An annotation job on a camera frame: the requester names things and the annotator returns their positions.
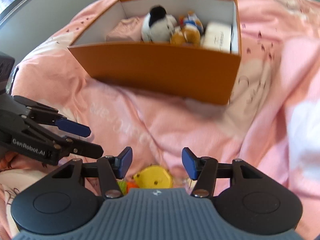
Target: brown plush toy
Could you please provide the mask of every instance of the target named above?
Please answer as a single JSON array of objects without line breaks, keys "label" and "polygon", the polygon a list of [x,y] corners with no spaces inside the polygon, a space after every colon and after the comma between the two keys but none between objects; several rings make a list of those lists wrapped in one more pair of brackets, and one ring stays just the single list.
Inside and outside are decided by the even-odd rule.
[{"label": "brown plush toy", "polygon": [[180,17],[181,28],[177,27],[171,36],[170,43],[183,45],[185,43],[200,46],[203,26],[199,18],[192,11],[188,11],[188,17]]}]

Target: white package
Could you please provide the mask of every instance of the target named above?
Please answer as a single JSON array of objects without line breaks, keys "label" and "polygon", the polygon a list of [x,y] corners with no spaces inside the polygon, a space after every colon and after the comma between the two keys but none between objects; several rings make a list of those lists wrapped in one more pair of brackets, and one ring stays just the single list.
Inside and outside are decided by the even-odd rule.
[{"label": "white package", "polygon": [[202,46],[230,53],[231,25],[209,22],[205,30]]}]

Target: yellow toy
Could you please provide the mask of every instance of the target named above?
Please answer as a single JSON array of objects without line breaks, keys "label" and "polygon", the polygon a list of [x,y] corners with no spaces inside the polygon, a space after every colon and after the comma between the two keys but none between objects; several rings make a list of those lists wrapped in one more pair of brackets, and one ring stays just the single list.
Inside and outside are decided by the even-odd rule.
[{"label": "yellow toy", "polygon": [[172,176],[163,167],[151,165],[133,176],[140,188],[171,188]]}]

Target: pink cloth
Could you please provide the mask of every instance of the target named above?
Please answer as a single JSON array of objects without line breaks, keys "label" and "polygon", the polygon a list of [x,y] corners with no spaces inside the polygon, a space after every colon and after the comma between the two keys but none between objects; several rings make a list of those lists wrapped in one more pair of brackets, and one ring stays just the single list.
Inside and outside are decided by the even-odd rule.
[{"label": "pink cloth", "polygon": [[121,20],[107,34],[106,41],[141,41],[141,28],[144,17],[131,17]]},{"label": "pink cloth", "polygon": [[[242,62],[229,104],[213,106],[114,87],[87,75],[67,46],[114,1],[99,0],[88,6],[26,56],[19,64],[13,94],[53,106],[69,119],[89,125],[92,135],[87,140],[102,145],[105,155],[117,155],[131,146],[134,156],[128,177],[158,163],[176,178],[185,178],[183,147],[225,163],[242,158],[299,196],[304,212],[297,232],[314,239],[320,228],[320,176],[312,172],[320,167],[320,147],[312,140],[319,135],[315,125],[320,123],[315,122],[320,116],[316,111],[320,4],[238,0]],[[44,173],[53,169],[23,156],[11,165]],[[32,174],[33,180],[23,185],[19,184],[26,177],[23,173],[17,175],[19,179],[1,180],[7,172],[19,171],[0,173],[1,239],[16,233],[8,204],[14,194],[5,195],[5,188],[13,192],[41,178],[39,173]],[[98,191],[95,180],[89,186]],[[215,194],[227,186],[226,181],[218,181]]]}]

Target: penguin plush toy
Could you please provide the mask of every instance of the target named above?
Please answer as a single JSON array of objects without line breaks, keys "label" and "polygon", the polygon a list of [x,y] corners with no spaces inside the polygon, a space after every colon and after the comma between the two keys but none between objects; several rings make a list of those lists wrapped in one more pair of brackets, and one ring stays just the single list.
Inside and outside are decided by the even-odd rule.
[{"label": "penguin plush toy", "polygon": [[162,6],[151,8],[146,15],[141,36],[143,41],[169,42],[171,35],[174,33],[174,27],[178,23],[172,15],[168,15]]}]

